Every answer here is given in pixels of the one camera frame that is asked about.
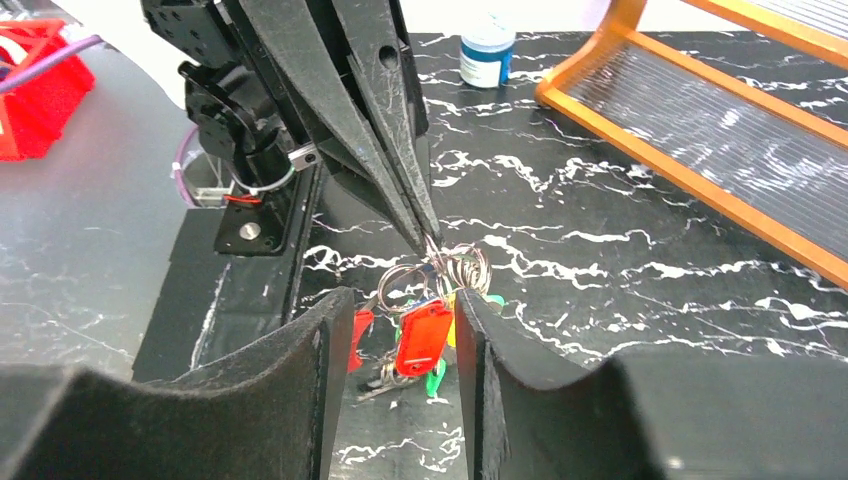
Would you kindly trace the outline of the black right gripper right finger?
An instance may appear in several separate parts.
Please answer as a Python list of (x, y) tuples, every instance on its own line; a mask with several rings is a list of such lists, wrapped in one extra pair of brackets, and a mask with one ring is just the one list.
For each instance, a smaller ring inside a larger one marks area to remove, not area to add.
[(843, 479), (847, 366), (616, 354), (587, 369), (456, 297), (471, 479)]

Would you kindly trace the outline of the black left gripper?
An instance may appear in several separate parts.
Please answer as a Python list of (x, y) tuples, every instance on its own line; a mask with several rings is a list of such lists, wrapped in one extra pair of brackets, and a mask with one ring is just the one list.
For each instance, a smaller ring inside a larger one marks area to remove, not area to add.
[(145, 1), (201, 147), (229, 169), (215, 248), (294, 252), (324, 174), (412, 247), (441, 238), (428, 120), (398, 1)]

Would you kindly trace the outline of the red tag key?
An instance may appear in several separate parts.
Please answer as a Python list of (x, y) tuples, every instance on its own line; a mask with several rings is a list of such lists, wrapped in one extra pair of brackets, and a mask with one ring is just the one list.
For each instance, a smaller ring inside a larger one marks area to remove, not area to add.
[(395, 369), (405, 377), (433, 370), (445, 348), (453, 313), (444, 300), (433, 299), (412, 306), (400, 317)]

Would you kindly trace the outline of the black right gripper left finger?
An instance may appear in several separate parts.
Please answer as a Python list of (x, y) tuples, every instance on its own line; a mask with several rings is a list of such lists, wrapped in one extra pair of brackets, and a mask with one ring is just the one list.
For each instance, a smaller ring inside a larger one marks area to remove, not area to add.
[(325, 479), (352, 340), (349, 288), (171, 381), (1, 370), (5, 479)]

